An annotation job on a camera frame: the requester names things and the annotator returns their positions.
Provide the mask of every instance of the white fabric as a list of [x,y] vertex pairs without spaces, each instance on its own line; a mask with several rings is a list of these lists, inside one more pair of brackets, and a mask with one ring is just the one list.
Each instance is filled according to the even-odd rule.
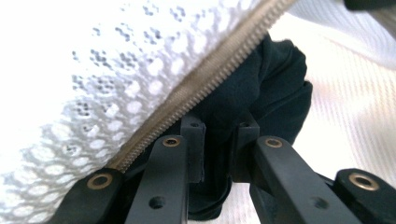
[[[374,14],[395,12],[393,9]],[[340,0],[300,0],[289,13],[317,24],[316,29],[320,30],[319,33],[332,41],[376,63],[396,69],[396,39],[368,12],[348,11],[344,2]],[[392,23],[390,15],[383,20]]]
[[[396,70],[335,44],[321,31],[290,15],[270,30],[274,40],[289,38],[304,52],[314,85],[294,148],[331,179],[341,169],[360,168],[396,188]],[[234,184],[220,217],[206,223],[260,223],[248,184]]]
[[258,2],[2,1],[0,223],[46,220]]

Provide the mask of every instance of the white lace fabric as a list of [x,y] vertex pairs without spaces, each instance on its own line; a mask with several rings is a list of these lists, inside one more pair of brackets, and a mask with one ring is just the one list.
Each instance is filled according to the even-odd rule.
[[0,223],[47,220],[258,2],[0,3]]

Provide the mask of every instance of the dark fabric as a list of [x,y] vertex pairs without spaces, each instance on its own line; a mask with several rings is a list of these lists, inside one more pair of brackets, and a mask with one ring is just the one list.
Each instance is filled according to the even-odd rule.
[[205,180],[190,184],[189,219],[219,216],[232,181],[228,140],[247,110],[261,135],[293,143],[308,113],[312,85],[304,81],[305,56],[290,41],[268,35],[215,91],[193,109],[206,125]]

